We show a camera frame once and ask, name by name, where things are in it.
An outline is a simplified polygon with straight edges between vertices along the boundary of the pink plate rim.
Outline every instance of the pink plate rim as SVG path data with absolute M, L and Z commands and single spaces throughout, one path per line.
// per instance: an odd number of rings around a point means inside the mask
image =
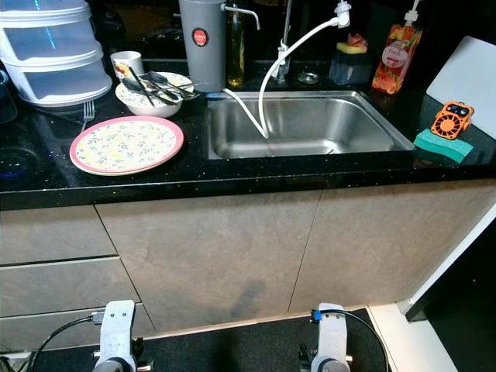
M 76 147 L 78 146 L 79 142 L 81 139 L 83 139 L 85 136 L 87 136 L 89 133 L 93 132 L 94 130 L 98 128 L 102 128 L 103 126 L 107 126 L 109 124 L 116 124 L 118 122 L 124 122 L 124 121 L 147 121 L 147 122 L 155 122 L 156 124 L 160 124 L 162 126 L 166 126 L 168 129 L 170 129 L 174 135 L 176 136 L 176 143 L 174 144 L 174 147 L 172 150 L 170 150 L 164 157 L 161 159 L 144 165 L 142 167 L 136 167 L 136 168 L 128 168 L 124 170 L 119 170 L 119 171 L 113 171 L 113 170 L 101 170 L 98 168 L 93 168 L 89 167 L 88 165 L 84 164 L 78 159 L 78 156 L 76 155 Z M 145 116 L 145 115 L 138 115 L 138 116 L 123 116 L 120 118 L 115 118 L 115 119 L 110 119 L 110 120 L 105 120 L 104 122 L 100 122 L 99 124 L 95 124 L 94 126 L 91 126 L 90 128 L 86 129 L 84 132 L 82 132 L 79 136 L 77 136 L 74 141 L 72 141 L 71 144 L 71 149 L 69 151 L 69 155 L 71 157 L 72 162 L 76 167 L 79 169 L 85 171 L 92 171 L 92 172 L 98 172 L 100 174 L 115 174 L 119 175 L 121 173 L 128 173 L 131 171 L 138 172 L 140 170 L 145 170 L 148 171 L 149 169 L 160 165 L 162 163 L 165 163 L 168 161 L 170 158 L 172 158 L 178 151 L 179 149 L 183 146 L 184 142 L 184 134 L 181 128 L 177 126 L 174 122 L 167 120 L 167 119 L 162 119 L 162 118 L 157 118 L 156 116 Z

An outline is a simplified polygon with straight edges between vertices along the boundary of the stainless steel sink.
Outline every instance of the stainless steel sink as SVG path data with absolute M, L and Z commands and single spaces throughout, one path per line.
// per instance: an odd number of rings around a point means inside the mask
M 256 115 L 256 92 L 240 93 Z M 208 157 L 289 157 L 412 150 L 413 144 L 355 91 L 269 92 L 264 139 L 234 99 L 208 95 Z

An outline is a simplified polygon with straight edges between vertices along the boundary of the white cutting board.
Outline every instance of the white cutting board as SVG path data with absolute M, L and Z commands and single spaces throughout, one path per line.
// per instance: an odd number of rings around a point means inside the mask
M 473 124 L 496 140 L 496 46 L 465 36 L 427 94 L 474 107 Z

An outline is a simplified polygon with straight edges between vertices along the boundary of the red logo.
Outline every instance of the red logo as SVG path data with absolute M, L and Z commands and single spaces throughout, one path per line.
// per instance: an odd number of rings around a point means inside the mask
M 199 47 L 204 47 L 208 43 L 208 34 L 204 29 L 194 29 L 192 37 L 195 44 Z

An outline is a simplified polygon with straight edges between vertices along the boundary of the spoon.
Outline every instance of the spoon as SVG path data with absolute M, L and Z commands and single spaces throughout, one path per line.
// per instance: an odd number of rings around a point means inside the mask
M 146 95 L 145 91 L 143 91 L 135 81 L 129 79 L 128 77 L 124 77 L 124 79 L 122 79 L 122 83 L 130 91 L 140 93 L 141 95 Z M 166 105 L 174 106 L 177 104 L 176 102 L 172 102 L 164 97 L 161 97 L 156 91 L 146 91 L 146 92 L 150 93 L 153 97 L 165 103 Z
M 155 82 L 153 82 L 152 77 L 148 73 L 142 74 L 139 77 L 145 80 L 146 82 L 148 82 L 151 85 L 151 87 L 153 87 L 153 89 L 164 93 L 168 98 L 173 99 L 175 101 L 178 101 L 180 99 L 179 96 L 173 93 L 172 91 L 168 91 L 167 89 L 162 89 L 157 84 L 155 84 Z
M 150 76 L 150 78 L 152 79 L 153 82 L 158 83 L 158 84 L 168 85 L 169 87 L 179 91 L 179 93 L 181 94 L 181 97 L 184 100 L 190 100 L 193 98 L 197 98 L 200 95 L 198 93 L 192 93 L 190 91 L 187 91 L 186 89 L 183 89 L 183 88 L 180 88 L 174 84 L 171 84 L 169 82 L 169 79 L 167 79 L 165 76 L 159 74 L 158 72 L 150 71 L 147 74 Z

